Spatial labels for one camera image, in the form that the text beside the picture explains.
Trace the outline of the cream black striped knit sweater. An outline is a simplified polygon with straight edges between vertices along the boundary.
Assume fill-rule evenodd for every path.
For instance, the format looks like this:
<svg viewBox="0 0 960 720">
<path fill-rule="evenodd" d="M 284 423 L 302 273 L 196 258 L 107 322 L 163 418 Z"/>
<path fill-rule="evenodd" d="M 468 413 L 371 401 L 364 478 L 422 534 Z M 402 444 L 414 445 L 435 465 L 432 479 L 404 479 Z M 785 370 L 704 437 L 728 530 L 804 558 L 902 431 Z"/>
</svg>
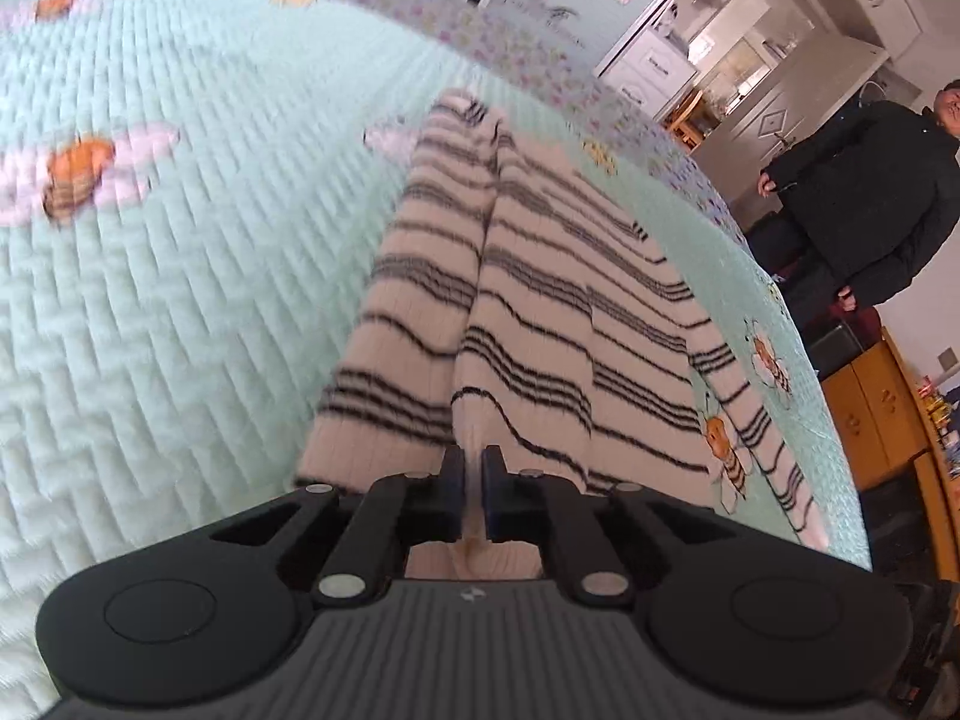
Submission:
<svg viewBox="0 0 960 720">
<path fill-rule="evenodd" d="M 428 112 L 296 474 L 363 493 L 448 449 L 585 493 L 733 514 L 768 491 L 828 546 L 760 392 L 658 241 L 558 146 L 451 89 Z"/>
</svg>

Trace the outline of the yellow wooden cabinet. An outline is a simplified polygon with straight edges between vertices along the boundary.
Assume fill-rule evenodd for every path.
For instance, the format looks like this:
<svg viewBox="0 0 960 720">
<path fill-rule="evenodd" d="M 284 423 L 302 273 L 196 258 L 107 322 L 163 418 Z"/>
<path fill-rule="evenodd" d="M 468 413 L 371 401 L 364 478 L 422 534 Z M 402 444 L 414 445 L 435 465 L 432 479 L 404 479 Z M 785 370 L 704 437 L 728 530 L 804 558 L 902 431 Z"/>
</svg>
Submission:
<svg viewBox="0 0 960 720">
<path fill-rule="evenodd" d="M 958 460 L 889 333 L 822 382 L 856 486 L 872 565 L 958 578 Z"/>
</svg>

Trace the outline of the mint green quilted bedspread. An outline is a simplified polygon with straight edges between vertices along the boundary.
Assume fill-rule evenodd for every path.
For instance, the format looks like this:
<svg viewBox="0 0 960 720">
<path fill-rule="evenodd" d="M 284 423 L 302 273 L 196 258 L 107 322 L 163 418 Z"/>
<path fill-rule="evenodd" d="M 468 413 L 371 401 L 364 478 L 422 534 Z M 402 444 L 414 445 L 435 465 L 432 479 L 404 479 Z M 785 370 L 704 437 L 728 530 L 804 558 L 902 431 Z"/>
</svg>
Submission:
<svg viewBox="0 0 960 720">
<path fill-rule="evenodd" d="M 444 89 L 558 143 L 640 216 L 869 559 L 812 367 L 716 190 L 532 34 L 460 0 L 2 0 L 2 712 L 55 691 L 34 619 L 85 567 L 285 491 Z"/>
</svg>

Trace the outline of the person in black jacket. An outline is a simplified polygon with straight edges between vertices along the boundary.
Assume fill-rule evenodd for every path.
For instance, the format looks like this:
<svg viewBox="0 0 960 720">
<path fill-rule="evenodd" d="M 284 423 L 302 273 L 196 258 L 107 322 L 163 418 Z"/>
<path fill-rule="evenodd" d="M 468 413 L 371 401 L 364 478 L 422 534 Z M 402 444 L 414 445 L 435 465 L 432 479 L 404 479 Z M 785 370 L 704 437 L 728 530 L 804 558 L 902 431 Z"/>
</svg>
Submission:
<svg viewBox="0 0 960 720">
<path fill-rule="evenodd" d="M 914 112 L 892 101 L 836 114 L 758 174 L 778 211 L 747 244 L 797 328 L 905 291 L 958 221 L 958 85 Z"/>
</svg>

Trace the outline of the white door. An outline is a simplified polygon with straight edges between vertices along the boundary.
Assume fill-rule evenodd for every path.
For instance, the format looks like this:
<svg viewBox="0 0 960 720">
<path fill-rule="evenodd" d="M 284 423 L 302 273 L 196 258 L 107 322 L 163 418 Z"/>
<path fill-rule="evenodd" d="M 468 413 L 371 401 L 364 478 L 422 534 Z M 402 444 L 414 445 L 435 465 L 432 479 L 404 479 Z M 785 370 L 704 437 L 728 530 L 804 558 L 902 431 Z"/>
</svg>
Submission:
<svg viewBox="0 0 960 720">
<path fill-rule="evenodd" d="M 882 47 L 814 31 L 747 94 L 692 158 L 728 205 L 779 153 L 810 137 L 884 65 Z"/>
</svg>

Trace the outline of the white wardrobe with glass doors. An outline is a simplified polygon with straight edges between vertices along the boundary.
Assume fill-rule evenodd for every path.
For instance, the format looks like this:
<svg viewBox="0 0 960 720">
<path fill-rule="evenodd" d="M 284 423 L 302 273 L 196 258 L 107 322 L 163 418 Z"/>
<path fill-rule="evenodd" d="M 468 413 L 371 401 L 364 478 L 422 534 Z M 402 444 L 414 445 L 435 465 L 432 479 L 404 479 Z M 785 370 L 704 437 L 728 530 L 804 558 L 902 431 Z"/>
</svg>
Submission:
<svg viewBox="0 0 960 720">
<path fill-rule="evenodd" d="M 754 107 L 812 37 L 839 32 L 891 64 L 918 41 L 908 0 L 464 0 L 530 29 L 667 119 L 687 94 L 713 121 Z"/>
</svg>

